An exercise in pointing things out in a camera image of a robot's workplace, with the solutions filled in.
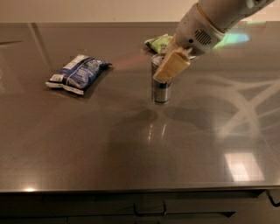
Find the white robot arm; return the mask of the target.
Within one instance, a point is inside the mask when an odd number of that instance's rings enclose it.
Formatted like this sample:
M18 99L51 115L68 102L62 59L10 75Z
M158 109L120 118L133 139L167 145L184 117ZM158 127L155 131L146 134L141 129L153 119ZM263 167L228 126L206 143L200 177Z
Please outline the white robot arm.
M210 52L226 32L275 0L199 0L178 23L153 79L164 83L186 70L190 60Z

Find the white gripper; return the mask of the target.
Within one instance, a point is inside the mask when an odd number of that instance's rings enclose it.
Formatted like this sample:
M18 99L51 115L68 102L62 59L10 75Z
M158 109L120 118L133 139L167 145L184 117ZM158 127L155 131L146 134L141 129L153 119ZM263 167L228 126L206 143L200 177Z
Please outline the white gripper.
M190 52L192 56L208 53L224 36L225 33L212 23L196 3L178 23L175 35L164 49L164 61L153 79L164 83L182 73L190 66Z

